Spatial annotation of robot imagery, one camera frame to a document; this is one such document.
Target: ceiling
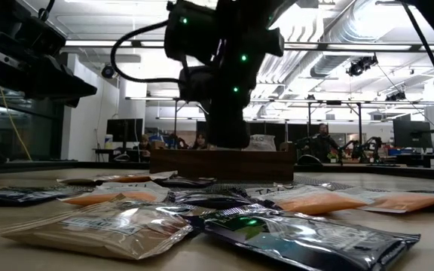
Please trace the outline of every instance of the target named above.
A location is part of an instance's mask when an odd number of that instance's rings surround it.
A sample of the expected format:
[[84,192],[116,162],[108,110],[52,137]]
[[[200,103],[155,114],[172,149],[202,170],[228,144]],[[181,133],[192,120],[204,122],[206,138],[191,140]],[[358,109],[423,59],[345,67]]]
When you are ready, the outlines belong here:
[[[48,0],[17,1],[36,11],[46,7]],[[217,2],[217,0],[191,1],[208,7],[215,7]],[[337,27],[334,23],[330,27],[330,23],[349,3],[351,0],[319,0],[319,11],[315,9],[317,11],[315,15],[310,15],[307,10],[304,12],[301,10],[301,13],[298,13],[297,9],[293,10],[294,13],[289,13],[285,21],[279,25],[281,32],[288,41],[319,41],[324,32],[332,31]],[[68,39],[116,40],[134,29],[165,20],[168,16],[166,4],[167,1],[163,0],[57,0],[51,11],[49,22],[64,33]],[[374,21],[366,20],[369,23],[368,29],[383,28],[384,25],[391,24],[391,21],[394,24],[390,27],[390,31],[383,33],[375,40],[376,42],[420,43],[402,7],[391,7],[385,13],[381,12],[381,9],[381,6],[375,6],[373,9],[374,13],[381,16],[376,17]],[[419,12],[414,11],[414,14],[428,42],[434,44],[434,31]],[[145,33],[138,39],[163,40],[164,30],[158,29]],[[80,55],[82,61],[92,59],[92,65],[97,68],[105,62],[104,59],[109,55],[109,51],[109,49],[101,48],[74,50]],[[122,56],[141,56],[140,70],[145,71],[147,77],[177,77],[181,68],[180,63],[167,59],[161,49],[120,49],[118,53]],[[303,99],[307,94],[312,93],[324,99],[332,97],[344,100],[365,97],[384,100],[383,97],[391,91],[390,88],[393,86],[390,80],[397,85],[404,84],[408,93],[417,94],[423,92],[423,82],[428,81],[434,75],[432,65],[425,53],[378,53],[377,59],[383,71],[378,67],[373,67],[357,78],[350,78],[345,73],[350,59],[353,58],[350,56],[333,69],[326,78],[311,78],[310,66],[304,65],[306,58],[309,57],[307,54],[309,53],[286,51],[285,56],[280,59],[267,56],[259,72],[258,80],[272,84],[258,85],[254,91],[254,97],[264,98],[274,93],[274,95],[277,94],[287,99]],[[197,60],[189,59],[189,65],[198,64]],[[284,86],[281,91],[278,91],[279,85]],[[176,86],[173,85],[148,86],[148,89],[153,96],[178,94]]]

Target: printed label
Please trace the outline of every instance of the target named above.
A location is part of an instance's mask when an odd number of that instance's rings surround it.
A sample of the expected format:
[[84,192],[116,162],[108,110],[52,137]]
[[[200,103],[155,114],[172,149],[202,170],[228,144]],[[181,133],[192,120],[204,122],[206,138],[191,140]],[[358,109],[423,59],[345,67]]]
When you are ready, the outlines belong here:
[[141,229],[135,225],[130,225],[129,220],[126,218],[68,218],[61,221],[60,224],[123,233],[125,235],[132,235]]

